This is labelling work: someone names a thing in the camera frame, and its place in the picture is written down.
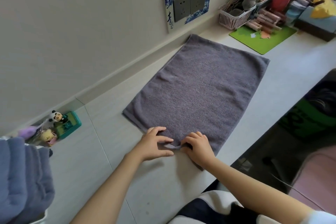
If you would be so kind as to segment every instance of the blue and white decorative sticker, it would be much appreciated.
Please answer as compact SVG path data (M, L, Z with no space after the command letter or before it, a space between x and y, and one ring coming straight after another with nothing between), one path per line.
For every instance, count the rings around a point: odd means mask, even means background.
M192 20L200 17L201 15L205 14L209 10L210 0L205 0L204 7L202 9L196 11L193 14L190 14L188 17L183 18L182 20L179 20L179 21L175 22L173 1L174 0L165 0L166 22L167 22L169 33L176 30L177 28L183 26L184 24L187 24L187 23L191 22Z

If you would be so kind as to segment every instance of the green mat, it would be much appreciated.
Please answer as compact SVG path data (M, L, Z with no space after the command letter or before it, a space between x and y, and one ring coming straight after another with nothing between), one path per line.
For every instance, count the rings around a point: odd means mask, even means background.
M280 44L282 41L289 38L295 32L296 29L284 26L282 30L272 33L271 38L261 38L260 31L256 32L249 27L242 26L236 31L232 32L230 36L237 39L239 42L242 42L256 52L265 54Z

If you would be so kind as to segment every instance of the panda figurine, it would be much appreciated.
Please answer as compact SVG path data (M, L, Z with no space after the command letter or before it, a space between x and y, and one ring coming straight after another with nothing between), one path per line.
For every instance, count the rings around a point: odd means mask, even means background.
M63 115L55 110L52 111L51 115L49 116L49 122L62 122L66 123L68 121L68 116Z

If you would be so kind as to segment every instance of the red container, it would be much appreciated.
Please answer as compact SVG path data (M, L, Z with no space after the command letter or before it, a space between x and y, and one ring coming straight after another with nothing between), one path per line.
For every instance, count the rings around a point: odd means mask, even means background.
M290 0L272 0L272 9L282 12L288 5Z

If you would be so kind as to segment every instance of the yellow tissue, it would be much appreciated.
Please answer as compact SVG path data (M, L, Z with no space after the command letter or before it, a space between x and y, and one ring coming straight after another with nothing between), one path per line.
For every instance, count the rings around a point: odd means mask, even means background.
M315 6L310 17L315 19L323 19L336 16L336 5L332 0L324 0L324 3Z

